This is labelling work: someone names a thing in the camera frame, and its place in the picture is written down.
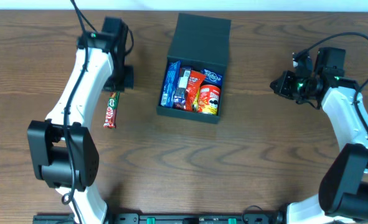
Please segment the red KitKat bar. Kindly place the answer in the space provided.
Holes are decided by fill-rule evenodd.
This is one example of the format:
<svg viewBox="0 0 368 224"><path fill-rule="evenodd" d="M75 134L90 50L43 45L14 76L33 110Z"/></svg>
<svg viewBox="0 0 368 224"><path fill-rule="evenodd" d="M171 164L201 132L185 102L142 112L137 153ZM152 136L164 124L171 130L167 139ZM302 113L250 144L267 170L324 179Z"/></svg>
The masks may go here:
<svg viewBox="0 0 368 224"><path fill-rule="evenodd" d="M108 99L108 104L106 107L106 116L103 125L104 128L116 129L116 116L119 98L120 92L116 91L110 93L110 97Z"/></svg>

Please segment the blue snack bar wrapper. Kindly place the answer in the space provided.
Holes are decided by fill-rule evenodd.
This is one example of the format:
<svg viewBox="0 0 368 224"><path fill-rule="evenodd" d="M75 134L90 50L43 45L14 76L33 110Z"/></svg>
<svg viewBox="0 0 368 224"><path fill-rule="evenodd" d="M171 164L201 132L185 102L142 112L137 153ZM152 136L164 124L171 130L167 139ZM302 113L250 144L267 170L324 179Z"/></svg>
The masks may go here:
<svg viewBox="0 0 368 224"><path fill-rule="evenodd" d="M173 106L173 98L177 88L180 67L180 60L170 63L167 67L160 101L160 105L163 107L172 108Z"/></svg>

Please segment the dark blue chocolate bar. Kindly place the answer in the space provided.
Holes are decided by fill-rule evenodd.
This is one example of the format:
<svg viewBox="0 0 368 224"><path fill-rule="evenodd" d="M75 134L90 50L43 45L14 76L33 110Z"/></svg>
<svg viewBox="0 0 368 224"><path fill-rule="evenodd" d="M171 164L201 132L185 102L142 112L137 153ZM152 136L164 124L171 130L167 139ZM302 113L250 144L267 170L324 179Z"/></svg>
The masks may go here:
<svg viewBox="0 0 368 224"><path fill-rule="evenodd" d="M173 98L173 105L177 109L183 109L186 103L186 88L191 74L191 67L181 67L177 89Z"/></svg>

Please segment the blue Eclipse mint tin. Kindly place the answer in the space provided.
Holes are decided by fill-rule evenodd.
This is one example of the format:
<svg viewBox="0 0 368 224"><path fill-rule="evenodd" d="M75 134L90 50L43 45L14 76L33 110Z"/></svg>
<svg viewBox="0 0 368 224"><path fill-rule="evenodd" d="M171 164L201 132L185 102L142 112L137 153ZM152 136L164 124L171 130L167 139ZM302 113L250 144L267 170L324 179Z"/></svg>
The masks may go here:
<svg viewBox="0 0 368 224"><path fill-rule="evenodd" d="M223 76L219 73L215 73L213 71L210 71L208 69L202 69L201 74L205 75L204 83L207 85L214 85L221 87Z"/></svg>

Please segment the red Pringles can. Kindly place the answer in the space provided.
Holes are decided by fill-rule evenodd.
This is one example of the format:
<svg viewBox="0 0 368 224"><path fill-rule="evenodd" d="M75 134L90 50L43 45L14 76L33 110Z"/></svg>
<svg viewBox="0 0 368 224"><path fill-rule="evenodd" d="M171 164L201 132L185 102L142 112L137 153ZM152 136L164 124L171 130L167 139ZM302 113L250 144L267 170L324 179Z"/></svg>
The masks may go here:
<svg viewBox="0 0 368 224"><path fill-rule="evenodd" d="M220 88L215 85L202 85L198 99L198 113L216 115L219 108Z"/></svg>

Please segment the black gift box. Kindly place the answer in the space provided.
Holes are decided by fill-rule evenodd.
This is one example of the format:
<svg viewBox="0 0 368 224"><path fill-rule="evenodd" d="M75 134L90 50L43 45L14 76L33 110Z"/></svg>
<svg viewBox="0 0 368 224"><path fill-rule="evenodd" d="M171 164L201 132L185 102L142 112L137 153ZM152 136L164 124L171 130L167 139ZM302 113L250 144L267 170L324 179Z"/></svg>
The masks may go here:
<svg viewBox="0 0 368 224"><path fill-rule="evenodd" d="M231 21L215 17L180 13L167 53L166 68L181 62L200 71L209 70L222 76L221 96L229 64Z"/></svg>

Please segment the red Hacks candy bag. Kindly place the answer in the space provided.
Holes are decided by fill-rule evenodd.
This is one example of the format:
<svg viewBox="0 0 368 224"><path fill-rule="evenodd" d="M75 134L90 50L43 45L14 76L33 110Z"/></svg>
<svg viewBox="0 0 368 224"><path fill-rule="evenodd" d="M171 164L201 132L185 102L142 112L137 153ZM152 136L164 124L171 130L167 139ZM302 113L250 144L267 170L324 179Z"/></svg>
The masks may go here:
<svg viewBox="0 0 368 224"><path fill-rule="evenodd" d="M186 103L183 110L193 112L192 102L194 101L196 94L200 93L200 87L204 79L205 75L201 74L201 72L197 72L194 70L191 71L186 88Z"/></svg>

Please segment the yellow Hacks candy bag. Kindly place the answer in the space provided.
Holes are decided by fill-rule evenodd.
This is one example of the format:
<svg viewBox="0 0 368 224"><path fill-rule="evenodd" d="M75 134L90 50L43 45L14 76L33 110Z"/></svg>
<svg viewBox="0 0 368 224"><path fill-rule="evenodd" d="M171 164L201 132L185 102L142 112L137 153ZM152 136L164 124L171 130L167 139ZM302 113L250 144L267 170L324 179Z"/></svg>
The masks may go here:
<svg viewBox="0 0 368 224"><path fill-rule="evenodd" d="M199 93L196 94L194 101L192 102L192 110L193 112L197 112L199 108Z"/></svg>

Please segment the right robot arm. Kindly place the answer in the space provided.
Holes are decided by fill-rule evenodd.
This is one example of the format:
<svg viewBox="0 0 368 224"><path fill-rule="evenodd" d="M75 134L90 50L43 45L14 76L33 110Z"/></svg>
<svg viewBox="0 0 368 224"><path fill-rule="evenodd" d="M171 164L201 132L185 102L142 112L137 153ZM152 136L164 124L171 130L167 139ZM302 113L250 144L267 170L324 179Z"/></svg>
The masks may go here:
<svg viewBox="0 0 368 224"><path fill-rule="evenodd" d="M323 47L313 62L307 51L293 55L295 70L270 87L275 94L312 103L328 116L339 155L323 177L319 192L286 206L281 223L368 222L368 114L355 80L344 76L344 49Z"/></svg>

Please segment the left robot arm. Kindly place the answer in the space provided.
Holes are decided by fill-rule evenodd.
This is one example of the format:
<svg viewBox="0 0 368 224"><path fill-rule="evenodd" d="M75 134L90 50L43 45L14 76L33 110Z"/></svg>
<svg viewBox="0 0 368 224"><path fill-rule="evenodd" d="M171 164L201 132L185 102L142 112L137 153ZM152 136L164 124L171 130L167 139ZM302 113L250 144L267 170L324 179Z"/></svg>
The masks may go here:
<svg viewBox="0 0 368 224"><path fill-rule="evenodd" d="M133 87L133 67L125 65L132 36L115 17L106 17L99 32L84 31L60 99L45 120L31 121L27 138L35 177L72 209L68 215L36 215L34 223L117 222L95 183L99 154L90 129L101 92Z"/></svg>

